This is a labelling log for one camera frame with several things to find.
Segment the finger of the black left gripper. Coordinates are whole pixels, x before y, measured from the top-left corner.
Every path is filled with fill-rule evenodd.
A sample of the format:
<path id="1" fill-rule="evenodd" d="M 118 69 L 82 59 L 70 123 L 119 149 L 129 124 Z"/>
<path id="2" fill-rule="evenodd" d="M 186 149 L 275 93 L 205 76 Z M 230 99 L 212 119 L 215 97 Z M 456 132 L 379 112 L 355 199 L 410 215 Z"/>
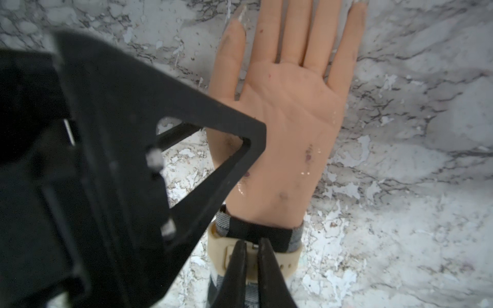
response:
<path id="1" fill-rule="evenodd" d="M 89 35 L 52 34 L 54 66 L 77 123 L 92 202 L 123 307 L 161 299 L 226 196 L 264 152 L 265 124 Z M 201 128 L 243 145 L 173 207 L 147 152 Z"/>

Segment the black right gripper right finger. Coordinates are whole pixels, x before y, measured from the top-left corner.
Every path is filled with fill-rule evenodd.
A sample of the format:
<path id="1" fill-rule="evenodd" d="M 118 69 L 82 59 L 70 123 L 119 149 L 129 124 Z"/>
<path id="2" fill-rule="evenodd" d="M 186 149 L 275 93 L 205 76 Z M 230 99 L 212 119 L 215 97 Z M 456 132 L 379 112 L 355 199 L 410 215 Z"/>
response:
<path id="1" fill-rule="evenodd" d="M 267 238 L 259 240 L 258 292 L 260 307 L 297 308 L 282 276 L 272 245 Z"/>

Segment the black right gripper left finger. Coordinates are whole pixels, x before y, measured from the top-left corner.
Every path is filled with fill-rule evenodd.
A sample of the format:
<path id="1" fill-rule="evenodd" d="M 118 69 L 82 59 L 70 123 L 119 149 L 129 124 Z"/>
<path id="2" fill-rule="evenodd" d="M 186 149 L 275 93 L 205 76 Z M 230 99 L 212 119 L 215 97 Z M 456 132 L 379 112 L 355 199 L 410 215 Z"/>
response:
<path id="1" fill-rule="evenodd" d="M 240 240 L 235 244 L 223 283 L 211 307 L 245 307 L 246 275 L 247 247 L 245 241 Z"/>

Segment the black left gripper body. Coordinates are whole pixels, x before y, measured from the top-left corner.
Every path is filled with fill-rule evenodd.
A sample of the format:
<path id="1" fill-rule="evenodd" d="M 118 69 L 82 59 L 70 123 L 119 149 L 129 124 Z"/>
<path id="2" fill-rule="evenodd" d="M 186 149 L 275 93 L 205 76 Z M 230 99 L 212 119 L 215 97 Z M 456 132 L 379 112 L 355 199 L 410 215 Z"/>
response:
<path id="1" fill-rule="evenodd" d="M 92 97 L 45 53 L 1 52 L 1 306 L 92 306 Z"/>

